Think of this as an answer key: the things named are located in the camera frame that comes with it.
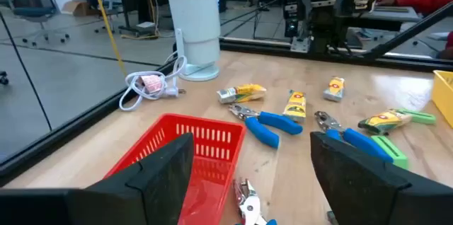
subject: pliers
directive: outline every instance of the pliers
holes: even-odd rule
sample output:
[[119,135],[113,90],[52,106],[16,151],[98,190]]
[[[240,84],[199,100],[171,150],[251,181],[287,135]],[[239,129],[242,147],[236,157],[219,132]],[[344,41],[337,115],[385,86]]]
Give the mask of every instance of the pliers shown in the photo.
[[263,124],[276,127],[289,134],[299,134],[303,130],[301,125],[298,125],[283,115],[276,115],[269,112],[258,113],[247,108],[245,105],[239,104],[232,104],[229,106],[229,109],[235,116],[246,122],[247,128],[252,131],[256,138],[273,148],[278,148],[280,138],[264,127]]
[[319,127],[329,137],[337,139],[338,141],[344,140],[370,156],[380,158],[381,160],[390,163],[394,162],[393,158],[390,157],[390,155],[388,155],[375,141],[351,128],[343,129],[340,123],[332,118],[327,112],[315,112],[314,117],[316,118]]
[[267,222],[261,215],[261,202],[255,189],[246,179],[233,180],[234,192],[241,211],[243,225],[277,225],[275,220]]

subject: red plastic basket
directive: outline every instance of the red plastic basket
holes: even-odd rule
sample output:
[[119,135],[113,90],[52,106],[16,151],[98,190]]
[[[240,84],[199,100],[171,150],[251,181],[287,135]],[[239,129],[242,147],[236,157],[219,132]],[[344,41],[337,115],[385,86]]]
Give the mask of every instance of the red plastic basket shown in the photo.
[[218,224],[246,133],[244,125],[186,115],[162,115],[104,178],[192,132],[192,174],[179,225]]

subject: floor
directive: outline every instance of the floor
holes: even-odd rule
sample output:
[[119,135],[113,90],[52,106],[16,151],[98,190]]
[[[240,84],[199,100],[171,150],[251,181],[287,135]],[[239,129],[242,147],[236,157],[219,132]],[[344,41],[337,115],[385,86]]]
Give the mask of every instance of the floor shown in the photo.
[[[243,2],[228,3],[228,10],[220,14],[221,23],[253,10],[244,7]],[[161,7],[162,16],[168,15],[168,7]],[[59,39],[38,40],[38,49],[24,44],[22,39],[39,30],[39,25],[16,18],[7,8],[0,8],[5,15],[6,23],[18,46],[25,68],[36,87],[44,110],[49,118],[51,128],[56,128],[81,114],[93,105],[125,87],[117,59],[113,52],[110,38],[102,30],[103,26],[97,17],[75,18],[70,15],[58,15],[51,18],[48,29],[58,29],[70,35],[70,40],[62,44]],[[254,13],[243,16],[222,26],[222,35],[233,38],[253,37]],[[113,16],[116,25],[123,24],[123,17]],[[268,12],[258,15],[256,38],[288,40],[284,37],[285,24],[280,7],[271,7]],[[162,18],[160,29],[162,35],[171,36],[170,18]],[[438,24],[430,32],[447,31]],[[374,47],[377,43],[366,42],[365,47]],[[163,64],[172,51],[174,37],[161,37],[157,40],[131,40],[120,38],[115,34],[115,41],[127,72],[149,71]],[[428,40],[430,45],[442,49],[445,42]],[[39,106],[25,71],[15,53],[7,32],[0,24],[0,71],[8,73],[10,84],[0,86],[0,162],[7,156],[19,151],[24,146],[48,133],[43,112]],[[430,54],[432,50],[424,44],[416,47],[407,42],[397,52],[409,54]]]

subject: wooden table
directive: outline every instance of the wooden table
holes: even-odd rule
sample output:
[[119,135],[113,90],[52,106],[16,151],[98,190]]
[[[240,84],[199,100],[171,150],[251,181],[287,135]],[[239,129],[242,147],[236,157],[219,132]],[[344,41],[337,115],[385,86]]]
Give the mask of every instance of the wooden table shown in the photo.
[[[328,224],[326,198],[310,159],[309,133],[318,131],[313,114],[324,110],[345,126],[387,108],[423,110],[437,116],[436,125],[410,123],[395,129],[391,140],[405,153],[410,170],[453,186],[453,130],[430,101],[433,75],[412,71],[361,67],[222,52],[221,73],[215,80],[196,83],[180,80],[187,90],[179,99],[144,101],[134,112],[111,113],[45,160],[10,182],[7,188],[86,187],[100,180],[162,113],[180,113],[238,122],[215,91],[243,83],[268,89],[263,100],[247,103],[256,110],[281,113],[288,90],[306,92],[308,117],[299,136],[280,135],[276,151],[252,134],[244,139],[236,176],[249,178],[260,195],[263,216],[279,224]],[[322,92],[332,76],[344,77],[341,103],[324,100]],[[239,222],[230,190],[221,224]]]

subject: pliers jaw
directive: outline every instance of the pliers jaw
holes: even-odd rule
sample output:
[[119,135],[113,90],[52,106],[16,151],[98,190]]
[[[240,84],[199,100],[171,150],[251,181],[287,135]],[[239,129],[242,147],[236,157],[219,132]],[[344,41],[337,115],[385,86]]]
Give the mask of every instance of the pliers jaw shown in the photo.
[[229,110],[239,119],[246,120],[248,117],[257,117],[259,113],[253,111],[250,108],[247,108],[245,105],[240,105],[238,103],[231,104]]
[[331,117],[327,112],[318,111],[314,113],[314,117],[319,127],[323,131],[328,129],[336,129],[339,132],[344,132],[345,130],[341,127],[341,124],[337,122],[333,117]]
[[266,225],[267,222],[261,216],[260,198],[248,179],[242,181],[233,180],[234,192],[239,210],[241,210],[244,225]]

